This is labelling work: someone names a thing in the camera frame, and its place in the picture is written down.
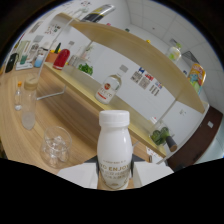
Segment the poster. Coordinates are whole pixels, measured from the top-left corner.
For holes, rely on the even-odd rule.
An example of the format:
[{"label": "poster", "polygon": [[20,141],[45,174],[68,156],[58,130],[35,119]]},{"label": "poster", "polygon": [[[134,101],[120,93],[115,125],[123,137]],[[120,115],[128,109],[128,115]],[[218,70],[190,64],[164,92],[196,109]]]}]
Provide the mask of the poster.
[{"label": "poster", "polygon": [[50,24],[47,30],[44,32],[45,34],[55,36],[56,33],[61,29],[61,27],[57,24]]}]

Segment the glass jar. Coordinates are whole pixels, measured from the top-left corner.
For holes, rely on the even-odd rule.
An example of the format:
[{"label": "glass jar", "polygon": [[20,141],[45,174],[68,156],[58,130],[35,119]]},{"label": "glass jar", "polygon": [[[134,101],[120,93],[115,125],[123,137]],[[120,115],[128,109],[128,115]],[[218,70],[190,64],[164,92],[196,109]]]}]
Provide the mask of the glass jar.
[{"label": "glass jar", "polygon": [[181,45],[179,43],[176,44],[176,46],[170,47],[167,52],[166,56],[173,61],[175,64],[179,61],[181,58]]},{"label": "glass jar", "polygon": [[163,120],[156,121],[155,119],[152,119],[151,121],[154,125],[149,130],[149,137],[157,146],[165,145],[167,143],[170,151],[174,152],[177,149],[177,144],[173,140],[173,131]]}]

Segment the bottle cap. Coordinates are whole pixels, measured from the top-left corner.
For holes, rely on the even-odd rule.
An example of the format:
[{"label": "bottle cap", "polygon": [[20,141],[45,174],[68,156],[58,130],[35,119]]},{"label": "bottle cap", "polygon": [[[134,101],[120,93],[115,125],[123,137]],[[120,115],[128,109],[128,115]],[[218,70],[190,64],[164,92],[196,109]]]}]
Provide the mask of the bottle cap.
[{"label": "bottle cap", "polygon": [[130,124],[130,113],[125,110],[105,110],[99,115],[100,126],[124,127]]},{"label": "bottle cap", "polygon": [[38,85],[38,78],[36,77],[27,77],[24,83],[25,90],[36,90]]}]

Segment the white bottle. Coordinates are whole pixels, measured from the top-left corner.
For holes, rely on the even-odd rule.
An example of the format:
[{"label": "white bottle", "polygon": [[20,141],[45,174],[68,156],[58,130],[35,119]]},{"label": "white bottle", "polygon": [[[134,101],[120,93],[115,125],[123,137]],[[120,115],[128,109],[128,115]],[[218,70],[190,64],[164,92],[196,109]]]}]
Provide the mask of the white bottle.
[{"label": "white bottle", "polygon": [[18,82],[18,88],[15,92],[15,110],[21,110],[21,96],[22,96],[22,90],[21,90],[22,82]]},{"label": "white bottle", "polygon": [[128,111],[106,110],[99,114],[97,158],[105,190],[123,190],[128,186],[133,153],[129,123]]},{"label": "white bottle", "polygon": [[31,130],[35,124],[36,89],[38,79],[28,77],[24,83],[22,95],[22,124],[27,130]]},{"label": "white bottle", "polygon": [[101,87],[96,92],[96,99],[103,104],[109,104],[114,95],[120,89],[122,81],[121,77],[124,73],[126,73],[128,68],[124,65],[121,65],[117,74],[110,75],[103,82]]}]

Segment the bottle label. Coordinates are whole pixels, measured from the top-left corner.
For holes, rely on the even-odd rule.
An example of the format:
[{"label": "bottle label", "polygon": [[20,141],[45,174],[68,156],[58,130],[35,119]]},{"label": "bottle label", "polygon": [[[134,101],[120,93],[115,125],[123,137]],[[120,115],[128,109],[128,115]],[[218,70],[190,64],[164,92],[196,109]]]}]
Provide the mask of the bottle label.
[{"label": "bottle label", "polygon": [[119,162],[100,161],[100,172],[103,183],[113,189],[119,190],[127,185],[129,181],[131,163],[126,160]]},{"label": "bottle label", "polygon": [[116,91],[111,88],[109,83],[106,83],[100,87],[96,94],[97,98],[100,98],[101,101],[104,103],[109,103],[116,94]]}]

